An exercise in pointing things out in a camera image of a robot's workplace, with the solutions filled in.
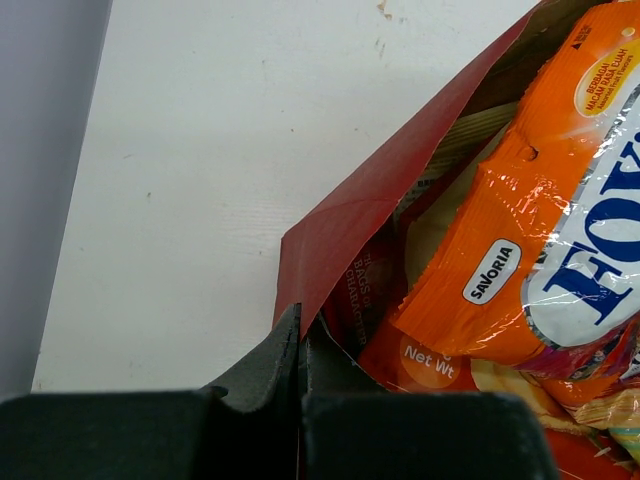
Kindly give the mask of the orange yellow candy packet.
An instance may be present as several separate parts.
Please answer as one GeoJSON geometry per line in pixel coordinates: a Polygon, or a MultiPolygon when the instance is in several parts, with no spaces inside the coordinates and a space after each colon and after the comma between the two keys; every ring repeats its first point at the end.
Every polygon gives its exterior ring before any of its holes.
{"type": "Polygon", "coordinates": [[[639,5],[590,8],[521,99],[392,324],[447,356],[616,377],[639,330],[639,5]]]}

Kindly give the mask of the red paper bag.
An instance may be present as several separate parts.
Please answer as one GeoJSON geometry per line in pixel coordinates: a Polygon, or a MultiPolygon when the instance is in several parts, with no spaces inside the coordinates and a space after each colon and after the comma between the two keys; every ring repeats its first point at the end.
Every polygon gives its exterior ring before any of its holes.
{"type": "MultiPolygon", "coordinates": [[[[407,222],[429,206],[435,185],[461,169],[508,123],[539,68],[588,10],[586,1],[542,1],[458,73],[411,120],[292,227],[281,242],[275,314],[301,309],[300,343],[315,319],[376,383],[391,393],[505,393],[531,410],[556,458],[544,426],[523,398],[506,392],[403,392],[376,381],[358,357],[372,314],[353,324],[355,304],[336,304],[336,290],[368,248],[389,259],[376,280],[404,276],[407,222]]],[[[560,475],[556,479],[565,479],[560,475]]]]}

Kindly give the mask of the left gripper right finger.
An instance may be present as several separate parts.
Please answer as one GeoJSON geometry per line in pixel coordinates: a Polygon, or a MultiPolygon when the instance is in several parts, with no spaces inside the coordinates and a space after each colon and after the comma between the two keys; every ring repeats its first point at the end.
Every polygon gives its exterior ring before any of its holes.
{"type": "Polygon", "coordinates": [[[556,479],[542,428],[505,393],[391,393],[317,318],[299,347],[303,479],[556,479]]]}

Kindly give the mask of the orange beige chips bag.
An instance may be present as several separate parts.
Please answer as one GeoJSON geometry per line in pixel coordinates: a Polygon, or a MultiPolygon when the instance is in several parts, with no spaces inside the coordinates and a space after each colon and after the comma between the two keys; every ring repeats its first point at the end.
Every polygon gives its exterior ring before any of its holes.
{"type": "Polygon", "coordinates": [[[438,182],[407,222],[404,276],[355,260],[336,304],[374,323],[360,365],[396,391],[506,392],[534,411],[565,479],[639,475],[639,194],[616,115],[525,114],[438,182]],[[528,145],[533,126],[540,145],[528,145]]]}

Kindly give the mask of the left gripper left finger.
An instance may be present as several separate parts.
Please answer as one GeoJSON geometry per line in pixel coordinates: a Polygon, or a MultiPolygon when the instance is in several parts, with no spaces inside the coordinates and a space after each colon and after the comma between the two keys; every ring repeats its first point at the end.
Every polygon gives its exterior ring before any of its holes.
{"type": "Polygon", "coordinates": [[[301,309],[195,390],[30,394],[1,405],[4,479],[294,479],[301,309]]]}

